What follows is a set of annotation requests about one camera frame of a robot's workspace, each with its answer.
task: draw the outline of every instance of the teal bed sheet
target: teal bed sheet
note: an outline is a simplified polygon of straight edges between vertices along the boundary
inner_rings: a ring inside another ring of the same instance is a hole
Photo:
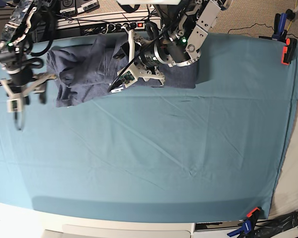
[[[239,220],[255,206],[267,218],[298,102],[298,48],[285,66],[283,46],[210,34],[195,89],[135,87],[56,108],[50,82],[22,132],[0,88],[0,202],[126,222]]]

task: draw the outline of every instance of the red clamp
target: red clamp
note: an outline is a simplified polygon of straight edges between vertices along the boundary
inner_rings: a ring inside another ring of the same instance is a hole
[[[297,42],[297,39],[294,38],[286,39],[286,46],[283,47],[282,64],[289,65],[292,62]]]
[[[253,210],[251,210],[248,214],[247,214],[247,217],[250,218],[254,212],[256,211],[260,211],[261,209],[259,207],[255,207]]]

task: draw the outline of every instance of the orange clamp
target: orange clamp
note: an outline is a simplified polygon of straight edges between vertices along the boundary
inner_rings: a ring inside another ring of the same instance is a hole
[[[285,63],[284,62],[284,59],[285,59],[285,54],[287,54],[287,51],[288,51],[288,47],[287,46],[284,46],[284,48],[283,48],[283,54],[282,54],[282,64],[284,64],[284,65],[289,65],[289,63]]]
[[[248,214],[247,214],[247,217],[248,218],[250,218],[252,215],[253,215],[253,213],[255,212],[255,211],[260,211],[260,209],[258,208],[258,207],[255,207],[252,211],[250,211]]]

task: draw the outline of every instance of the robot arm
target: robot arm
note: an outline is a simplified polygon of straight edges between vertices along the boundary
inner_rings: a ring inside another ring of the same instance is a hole
[[[108,92],[137,82],[142,77],[157,79],[164,84],[166,80],[159,72],[160,64],[188,66],[199,60],[200,47],[208,36],[208,31],[216,23],[217,15],[226,10],[232,0],[182,0],[178,6],[154,5],[162,19],[164,28],[158,36],[158,28],[147,21],[146,31],[151,41],[145,41],[128,26],[123,26],[129,35],[129,64],[119,71]],[[141,45],[140,53],[134,57],[135,42]]]
[[[35,75],[32,71],[34,68],[43,67],[43,61],[39,57],[52,45],[57,23],[50,8],[55,2],[56,0],[21,0],[2,31],[0,65],[11,79],[1,80],[0,86],[4,87],[9,96],[9,112],[21,112],[23,104],[29,103],[30,91],[44,93],[42,88],[45,88],[46,81],[55,78],[55,75]],[[163,85],[168,79],[159,71],[160,64],[182,67],[198,61],[201,55],[200,47],[208,35],[208,30],[215,25],[217,14],[226,10],[231,2],[232,0],[182,0],[178,5],[154,5],[163,28],[159,33],[157,25],[148,20],[145,28],[149,40],[140,36],[128,24],[124,25],[123,28],[129,36],[128,50],[125,52],[129,63],[117,73],[118,76],[108,91],[122,84],[129,87],[139,78],[145,81],[156,79]],[[46,49],[33,53],[31,33],[41,20],[51,24],[53,33]]]

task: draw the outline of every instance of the metal bracket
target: metal bracket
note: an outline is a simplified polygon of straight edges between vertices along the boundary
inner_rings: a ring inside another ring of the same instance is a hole
[[[200,58],[200,47],[208,36],[208,30],[214,26],[220,10],[220,6],[215,1],[210,0],[199,17],[185,49],[193,62]]]
[[[30,94],[32,91],[36,91],[36,93],[42,93],[44,87],[41,87],[42,84],[45,84],[47,80],[50,79],[56,79],[55,74],[51,73],[43,73],[38,74],[34,76],[37,80],[31,83],[29,87],[23,86],[21,93],[13,93],[9,84],[11,83],[11,80],[7,79],[1,79],[0,80],[0,86],[3,86],[6,93],[9,96],[9,99],[7,100],[7,109],[9,113],[12,112],[21,112],[24,108],[23,100],[26,96]]]
[[[129,43],[129,62],[131,62],[135,57],[135,32],[134,30],[128,31],[128,43]],[[133,85],[138,81],[138,78],[143,78],[144,81],[148,81],[149,79],[157,79],[161,82],[161,84],[164,84],[165,76],[163,73],[160,73],[158,71],[158,74],[152,74],[150,70],[144,70],[141,67],[136,67],[134,63],[132,63],[125,71],[124,75],[127,75],[129,77],[129,81],[125,82],[125,87],[128,88],[129,86]]]

